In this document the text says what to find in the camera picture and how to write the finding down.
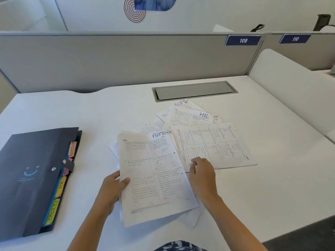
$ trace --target folder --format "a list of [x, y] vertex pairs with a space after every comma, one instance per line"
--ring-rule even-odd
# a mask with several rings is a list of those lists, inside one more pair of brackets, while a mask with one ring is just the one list
[[73, 127], [11, 135], [0, 151], [0, 241], [53, 230], [81, 134]]

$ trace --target white tabletop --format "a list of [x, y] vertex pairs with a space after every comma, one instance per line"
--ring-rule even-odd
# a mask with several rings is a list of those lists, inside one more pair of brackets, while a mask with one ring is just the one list
[[[2, 242], [0, 250], [66, 250], [103, 178], [117, 170], [108, 144], [121, 130], [136, 130], [174, 103], [156, 103], [151, 88], [224, 80], [238, 93], [192, 101], [235, 123], [258, 160], [257, 166], [217, 170], [218, 192], [229, 208], [262, 242], [334, 215], [335, 145], [247, 76], [111, 87], [90, 94], [18, 94], [0, 115], [0, 148], [10, 135], [22, 132], [79, 126], [83, 135], [54, 230]], [[124, 228], [116, 205], [98, 250], [150, 251], [173, 240], [228, 250], [207, 211], [192, 231], [175, 218]]]

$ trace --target navy blue floral shirt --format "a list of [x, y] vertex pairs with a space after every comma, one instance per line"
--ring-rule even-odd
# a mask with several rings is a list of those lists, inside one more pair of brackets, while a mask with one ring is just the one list
[[207, 251], [206, 249], [197, 247], [187, 241], [178, 240], [174, 242], [168, 242], [155, 251]]

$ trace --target concentric circle design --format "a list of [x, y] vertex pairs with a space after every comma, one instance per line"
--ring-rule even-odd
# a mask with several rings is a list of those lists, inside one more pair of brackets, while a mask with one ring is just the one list
[[134, 23], [141, 22], [145, 17], [145, 10], [135, 9], [134, 0], [125, 0], [123, 9], [125, 11], [127, 18]]

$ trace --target gray partition panel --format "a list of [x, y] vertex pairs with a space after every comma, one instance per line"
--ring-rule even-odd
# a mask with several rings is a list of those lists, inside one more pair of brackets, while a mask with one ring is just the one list
[[300, 65], [314, 70], [329, 70], [335, 63], [335, 34], [311, 33], [312, 36], [306, 43], [279, 44], [282, 36], [286, 33], [267, 33], [257, 53], [253, 64], [264, 49], [272, 49], [283, 56], [299, 63]]
[[0, 33], [0, 69], [22, 93], [245, 75], [263, 37], [225, 46], [227, 36]]

